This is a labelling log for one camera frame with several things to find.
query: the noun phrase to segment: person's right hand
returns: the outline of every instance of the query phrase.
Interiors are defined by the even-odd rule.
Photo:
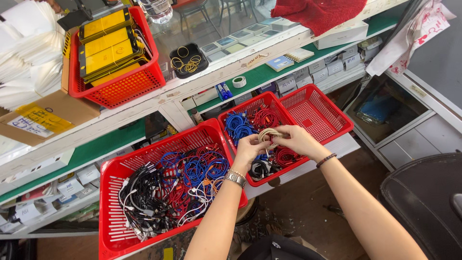
[[[272,141],[288,147],[299,155],[305,155],[316,163],[332,153],[298,125],[280,125],[274,128],[279,133],[290,135],[290,139],[274,136]]]

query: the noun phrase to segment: black leather seat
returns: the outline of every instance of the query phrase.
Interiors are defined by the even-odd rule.
[[[462,259],[462,153],[434,155],[395,170],[379,200],[420,245],[428,259]]]

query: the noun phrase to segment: wristwatch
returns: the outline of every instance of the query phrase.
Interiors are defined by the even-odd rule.
[[[245,178],[242,176],[242,174],[233,171],[233,170],[228,170],[228,172],[225,175],[226,180],[232,180],[239,184],[242,188],[244,188],[245,185]]]

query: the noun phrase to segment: plastic water bottle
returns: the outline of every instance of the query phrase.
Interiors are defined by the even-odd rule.
[[[142,9],[156,24],[165,24],[173,17],[173,9],[168,0],[139,0]]]

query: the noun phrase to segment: chair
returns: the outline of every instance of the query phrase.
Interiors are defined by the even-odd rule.
[[[395,170],[380,186],[382,205],[429,260],[462,259],[462,153],[432,155]]]
[[[233,6],[239,6],[239,8],[241,8],[241,4],[244,4],[245,15],[248,15],[247,8],[245,7],[245,2],[249,2],[252,15],[255,17],[255,21],[258,23],[257,16],[255,15],[255,12],[254,12],[252,0],[220,0],[220,2],[221,2],[221,15],[220,15],[220,23],[218,24],[218,26],[221,26],[221,20],[223,19],[223,11],[225,9],[225,3],[226,3],[226,8],[228,9],[228,17],[230,19],[229,34],[231,34],[231,10],[230,8]]]
[[[215,27],[215,24],[213,24],[212,20],[208,16],[207,9],[205,8],[205,4],[207,3],[207,1],[208,0],[178,0],[178,4],[172,6],[173,10],[177,11],[180,14],[181,32],[183,32],[183,18],[184,22],[186,23],[186,28],[189,30],[189,25],[188,21],[186,20],[186,17],[188,15],[201,12],[204,16],[205,21],[207,23],[210,22],[212,24],[215,32],[217,32],[221,38],[221,34],[218,32],[217,27]]]

